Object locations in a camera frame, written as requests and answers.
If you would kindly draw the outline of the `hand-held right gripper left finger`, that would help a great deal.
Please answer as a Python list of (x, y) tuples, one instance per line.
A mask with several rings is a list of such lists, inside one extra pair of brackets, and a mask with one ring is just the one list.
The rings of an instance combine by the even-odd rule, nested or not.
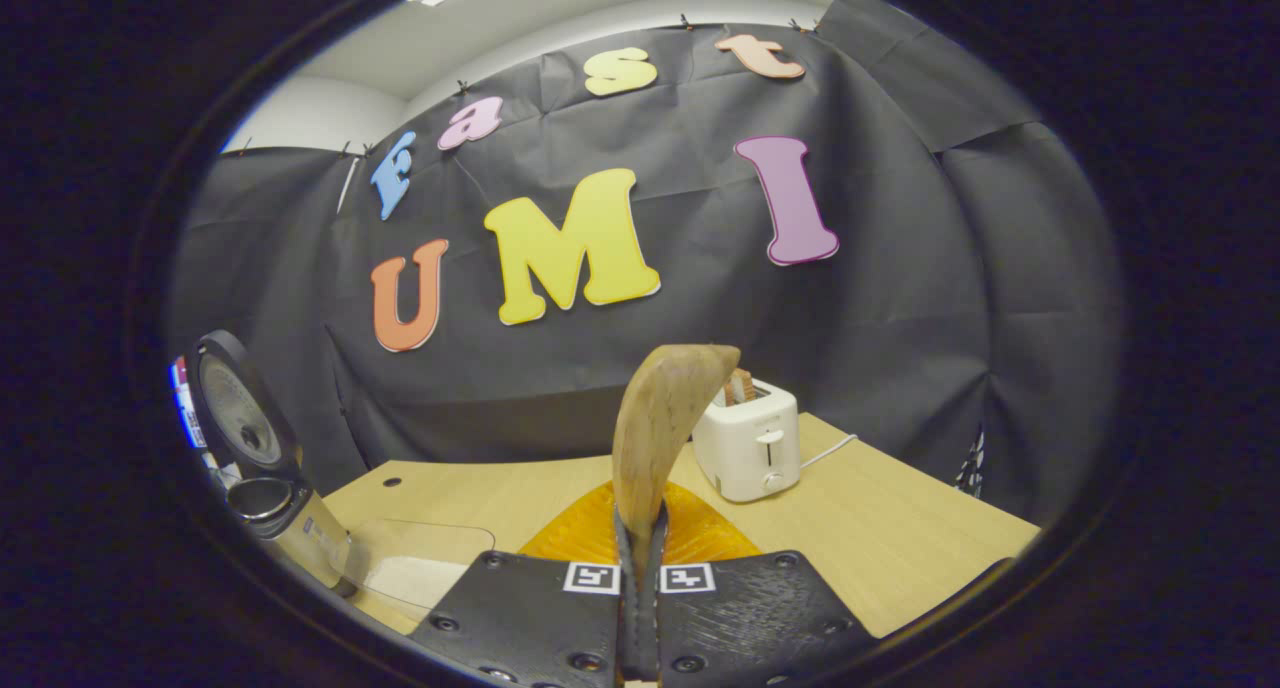
[(635, 588), (605, 482), (518, 552), (479, 552), (410, 638), (489, 680), (622, 687), (618, 643)]

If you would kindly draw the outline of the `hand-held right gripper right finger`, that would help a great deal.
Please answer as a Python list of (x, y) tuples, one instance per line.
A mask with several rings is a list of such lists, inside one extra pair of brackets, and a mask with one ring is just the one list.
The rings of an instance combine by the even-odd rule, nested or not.
[(762, 552), (668, 483), (640, 592), (640, 676), (662, 687), (794, 687), (873, 636), (803, 552)]

